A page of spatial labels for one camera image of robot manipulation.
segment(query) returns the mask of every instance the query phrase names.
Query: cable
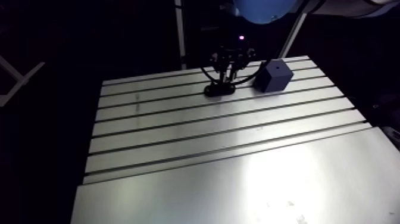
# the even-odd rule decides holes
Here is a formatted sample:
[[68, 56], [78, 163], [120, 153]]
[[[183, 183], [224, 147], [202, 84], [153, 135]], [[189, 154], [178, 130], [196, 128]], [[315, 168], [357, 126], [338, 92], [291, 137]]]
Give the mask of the cable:
[[217, 79], [213, 78], [212, 76], [210, 76], [208, 74], [208, 72], [203, 67], [200, 67], [200, 69], [207, 76], [207, 78], [209, 78], [209, 80], [211, 80], [211, 82], [218, 83], [218, 84], [221, 83], [219, 80], [217, 80]]
[[264, 62], [264, 63], [261, 62], [260, 67], [258, 68], [258, 70], [257, 70], [254, 74], [252, 74], [252, 75], [250, 75], [250, 76], [248, 76], [248, 77], [246, 77], [245, 79], [242, 79], [242, 80], [240, 80], [240, 81], [233, 82], [232, 85], [236, 86], [236, 85], [239, 85], [239, 84], [242, 84], [242, 83], [245, 83], [245, 82], [248, 82], [248, 81], [252, 80], [252, 79], [255, 78], [255, 77], [258, 75], [258, 73], [261, 71], [263, 65], [268, 64], [270, 61], [271, 61], [271, 60], [269, 60], [268, 62]]

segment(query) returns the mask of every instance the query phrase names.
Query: black cube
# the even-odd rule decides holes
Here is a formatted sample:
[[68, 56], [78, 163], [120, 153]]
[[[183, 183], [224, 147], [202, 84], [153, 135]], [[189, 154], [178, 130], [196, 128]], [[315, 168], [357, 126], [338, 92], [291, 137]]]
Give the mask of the black cube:
[[293, 72], [282, 60], [271, 60], [260, 70], [253, 87], [261, 92], [282, 91], [293, 77]]

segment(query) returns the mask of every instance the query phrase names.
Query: metal pole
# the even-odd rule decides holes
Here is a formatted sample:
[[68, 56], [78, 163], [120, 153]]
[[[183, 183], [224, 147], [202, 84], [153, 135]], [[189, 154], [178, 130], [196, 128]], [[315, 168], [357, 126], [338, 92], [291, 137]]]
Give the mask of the metal pole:
[[[181, 7], [182, 3], [181, 0], [175, 0], [175, 6]], [[182, 9], [175, 8], [176, 13], [176, 25], [178, 28], [178, 41], [179, 41], [179, 54], [181, 60], [186, 55], [185, 52], [185, 33], [183, 32], [183, 19], [182, 19]], [[182, 70], [186, 69], [186, 64], [181, 62]]]
[[279, 57], [278, 58], [285, 58], [293, 44], [293, 42], [296, 39], [296, 36], [301, 28], [301, 26], [303, 25], [303, 22], [305, 20], [307, 16], [307, 13], [303, 13], [301, 14], [301, 16], [299, 16], [296, 19], [295, 24], [292, 27], [292, 30], [290, 31], [290, 35], [287, 37], [285, 45], [282, 48], [282, 51], [279, 53]]

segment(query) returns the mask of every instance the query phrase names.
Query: metal frame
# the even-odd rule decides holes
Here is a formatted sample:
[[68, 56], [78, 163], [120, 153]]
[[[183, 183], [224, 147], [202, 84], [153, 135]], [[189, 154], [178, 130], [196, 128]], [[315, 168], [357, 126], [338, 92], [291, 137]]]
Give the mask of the metal frame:
[[290, 34], [287, 37], [285, 45], [283, 46], [282, 50], [280, 51], [278, 58], [285, 58], [287, 56], [293, 42], [295, 41], [295, 39], [297, 37], [297, 34], [299, 33], [301, 26], [303, 25], [303, 22], [304, 22], [306, 16], [307, 16], [307, 13], [303, 13], [303, 14], [301, 14], [301, 16], [299, 16], [296, 19], [296, 22], [293, 25], [292, 30], [290, 31]]
[[6, 59], [0, 55], [0, 67], [5, 70], [10, 76], [12, 76], [17, 83], [11, 88], [6, 95], [0, 95], [0, 107], [3, 107], [17, 91], [25, 85], [29, 79], [45, 65], [44, 62], [39, 63], [33, 69], [31, 69], [25, 76], [23, 76], [17, 69], [15, 69]]

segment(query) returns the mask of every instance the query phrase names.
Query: metal table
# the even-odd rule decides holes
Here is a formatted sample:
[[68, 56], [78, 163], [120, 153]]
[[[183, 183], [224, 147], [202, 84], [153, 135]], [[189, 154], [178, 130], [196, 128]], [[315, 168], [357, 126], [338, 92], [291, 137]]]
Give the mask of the metal table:
[[206, 98], [199, 69], [105, 81], [72, 223], [399, 223], [399, 152], [307, 56], [285, 61], [272, 94]]

